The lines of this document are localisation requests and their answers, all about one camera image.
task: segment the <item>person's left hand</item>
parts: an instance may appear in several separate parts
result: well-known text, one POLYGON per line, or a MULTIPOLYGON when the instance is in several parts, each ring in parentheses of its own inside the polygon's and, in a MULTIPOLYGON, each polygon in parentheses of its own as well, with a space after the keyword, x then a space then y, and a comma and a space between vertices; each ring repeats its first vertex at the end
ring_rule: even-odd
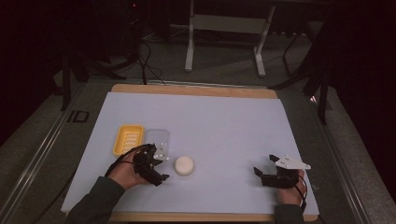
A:
POLYGON ((134 173, 134 166, 130 163, 134 160, 135 152, 132 152, 123 158, 123 161, 128 162, 120 162, 114 170, 108 175, 108 178, 113 179, 117 183, 119 183, 125 190, 130 189, 139 184, 148 183, 142 176, 134 173))

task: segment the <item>hand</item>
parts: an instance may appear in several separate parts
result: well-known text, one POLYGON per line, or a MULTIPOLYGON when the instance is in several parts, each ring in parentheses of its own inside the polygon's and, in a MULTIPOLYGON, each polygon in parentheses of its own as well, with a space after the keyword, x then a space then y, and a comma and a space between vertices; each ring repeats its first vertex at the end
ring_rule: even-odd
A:
MULTIPOLYGON (((299 170, 298 175, 302 178, 304 178, 304 171, 299 170)), ((303 184, 303 180, 299 177, 299 181, 297 183, 297 188, 301 191, 303 195, 306 193, 306 187, 303 184)), ((297 204, 300 206, 302 197, 300 193, 297 191, 296 188, 292 189, 279 189, 277 191, 277 198, 279 199, 280 203, 286 203, 286 204, 297 204)))
POLYGON ((128 162, 120 162, 108 175, 108 178, 111 178, 119 183, 125 190, 139 184, 148 183, 139 174, 134 173, 134 166, 130 163, 134 160, 134 154, 135 152, 132 152, 125 156, 123 161, 128 162))

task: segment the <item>table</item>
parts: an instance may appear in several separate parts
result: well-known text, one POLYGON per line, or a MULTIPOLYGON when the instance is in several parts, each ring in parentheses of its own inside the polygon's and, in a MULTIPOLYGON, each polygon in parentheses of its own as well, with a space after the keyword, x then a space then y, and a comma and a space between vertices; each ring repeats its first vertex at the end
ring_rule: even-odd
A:
MULTIPOLYGON (((133 92, 133 93, 137 93, 137 95, 142 95, 141 93, 144 93, 144 95, 146 93, 164 94, 164 95, 161 95, 161 97, 167 97, 167 99, 170 99, 169 94, 175 94, 176 96, 174 96, 173 98, 179 97, 178 100, 180 100, 180 97, 183 98, 183 95, 184 96, 188 95, 188 96, 199 96, 198 98, 205 99, 205 100, 208 100, 210 98, 210 97, 207 98, 208 96, 213 96, 213 98, 215 100, 217 100, 220 96, 220 97, 222 97, 221 101, 229 101, 229 100, 232 101, 234 98, 244 98, 244 99, 247 99, 248 101, 255 100, 255 99, 257 99, 257 100, 270 99, 270 102, 272 102, 272 103, 277 102, 276 94, 273 91, 253 90, 253 89, 116 85, 112 89, 112 93, 116 93, 116 92, 133 92)), ((127 94, 126 97, 131 98, 132 94, 127 94)), ((109 101, 106 99, 104 107, 102 108, 101 114, 99 115, 99 118, 97 120, 97 124, 98 124, 98 122, 103 122, 103 119, 104 119, 103 111, 109 109, 108 103, 109 103, 109 101)), ((100 173, 100 172, 102 172, 102 171, 100 171, 101 169, 104 169, 104 168, 106 169, 106 167, 104 167, 103 164, 101 164, 104 161, 102 158, 105 158, 105 161, 107 161, 107 162, 114 160, 114 158, 109 157, 109 155, 111 154, 110 153, 111 150, 107 151, 108 154, 104 156, 103 151, 100 151, 101 149, 97 149, 98 147, 93 147, 93 145, 92 145, 92 141, 95 142, 94 137, 95 136, 97 137, 98 132, 101 132, 102 130, 103 130, 103 128, 100 128, 97 125, 95 125, 95 128, 92 132, 92 137, 90 139, 90 143, 87 145, 86 152, 84 153, 84 156, 81 160, 80 166, 78 167, 78 172, 75 177, 75 178, 78 178, 78 176, 82 174, 83 176, 89 176, 89 177, 87 177, 87 179, 90 179, 91 175, 95 174, 95 175, 93 175, 93 179, 91 178, 90 181, 86 181, 86 182, 84 181, 84 183, 82 183, 82 184, 80 183, 80 185, 78 185, 78 186, 76 185, 75 181, 73 181, 72 186, 70 188, 71 191, 75 190, 76 188, 85 189, 85 190, 89 189, 90 186, 92 185, 92 183, 91 183, 92 180, 94 181, 94 179, 95 179, 94 177, 96 176, 97 170, 99 170, 99 173, 100 173), (93 152, 93 154, 96 154, 96 156, 94 156, 94 157, 92 156, 92 149, 98 150, 98 151, 93 152), (87 166, 84 167, 84 162, 86 162, 87 160, 89 161, 91 159, 95 159, 95 163, 98 163, 98 164, 92 164, 88 168, 87 168, 87 166)), ((172 138, 172 135, 174 138, 177 138, 177 137, 175 137, 175 135, 177 135, 175 132, 171 132, 171 138, 172 138)), ((108 139, 111 139, 111 138, 112 137, 105 136, 105 139, 106 139, 105 142, 108 142, 109 141, 108 139)), ((171 146, 176 147, 176 144, 171 142, 171 146)), ((296 156, 298 156, 298 150, 294 150, 291 153, 297 153, 296 156)), ((257 181, 257 183, 260 182, 260 179, 257 179, 256 177, 254 177, 254 180, 255 180, 255 182, 257 181)), ((258 190, 259 192, 262 192, 262 190, 270 190, 270 191, 275 190, 275 189, 264 188, 259 185, 260 184, 258 184, 254 188, 254 190, 258 190)), ((154 198, 154 199, 158 199, 158 197, 161 197, 161 195, 158 195, 155 193, 150 193, 150 197, 154 198)), ((65 199, 65 203, 68 203, 69 198, 70 198, 70 195, 68 194, 68 196, 65 199)), ((305 215, 304 216, 305 220, 315 220, 318 215, 318 213, 315 212, 316 203, 314 202, 313 197, 310 197, 310 200, 313 200, 313 201, 312 201, 312 203, 308 203, 308 206, 313 205, 314 207, 313 208, 308 207, 307 211, 310 211, 313 209, 314 214, 305 215)), ((142 204, 141 199, 136 198, 136 197, 134 198, 134 203, 142 204)), ((70 209, 71 205, 69 204, 68 206, 69 206, 69 208, 63 208, 63 210, 67 211, 67 209, 70 209)), ((113 216, 111 218, 111 220, 116 220, 116 221, 197 221, 197 220, 201 220, 201 221, 266 221, 266 220, 271 220, 271 219, 272 219, 272 215, 270 215, 270 214, 250 214, 250 213, 239 214, 236 212, 235 213, 207 213, 207 212, 206 213, 205 212, 203 212, 203 213, 189 213, 189 212, 128 212, 128 211, 114 212, 113 216)))
POLYGON ((266 19, 236 18, 194 14, 194 0, 190 2, 190 23, 189 23, 189 45, 186 57, 186 72, 192 71, 192 61, 194 53, 193 33, 194 29, 239 32, 247 34, 261 35, 259 44, 254 47, 254 57, 256 60, 257 71, 260 77, 265 76, 265 69, 262 63, 262 47, 268 35, 271 20, 275 12, 275 6, 271 6, 266 19))

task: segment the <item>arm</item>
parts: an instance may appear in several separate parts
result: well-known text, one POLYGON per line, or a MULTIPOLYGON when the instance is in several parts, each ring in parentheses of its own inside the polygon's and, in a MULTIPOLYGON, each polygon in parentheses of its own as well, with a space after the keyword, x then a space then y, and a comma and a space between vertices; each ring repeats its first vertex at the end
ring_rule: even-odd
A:
POLYGON ((147 183, 134 173, 134 152, 125 156, 108 177, 100 176, 90 193, 85 195, 67 215, 65 224, 107 223, 111 212, 125 190, 147 183))
MULTIPOLYGON (((304 177, 304 171, 299 171, 299 176, 304 177)), ((297 188, 302 194, 306 193, 306 187, 303 180, 300 178, 297 183, 297 188)), ((275 207, 275 221, 276 224, 302 224, 304 223, 303 210, 300 207, 302 197, 297 189, 279 189, 277 191, 277 198, 280 205, 275 207)))

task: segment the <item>white table leg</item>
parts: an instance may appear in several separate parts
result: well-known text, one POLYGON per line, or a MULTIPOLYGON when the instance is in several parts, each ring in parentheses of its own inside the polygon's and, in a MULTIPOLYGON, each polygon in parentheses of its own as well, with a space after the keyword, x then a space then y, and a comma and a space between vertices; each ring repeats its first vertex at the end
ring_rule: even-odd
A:
POLYGON ((186 66, 184 70, 186 72, 192 71, 192 60, 194 56, 194 0, 190 0, 190 26, 189 26, 189 46, 187 47, 186 66))
POLYGON ((265 24, 262 27, 262 36, 260 39, 260 43, 257 47, 254 47, 254 57, 256 59, 256 65, 257 65, 257 71, 259 73, 260 77, 265 76, 265 69, 264 69, 264 64, 262 62, 262 47, 264 46, 265 38, 268 35, 268 30, 271 25, 272 18, 274 16, 275 12, 275 6, 272 6, 268 12, 267 19, 265 20, 265 24))

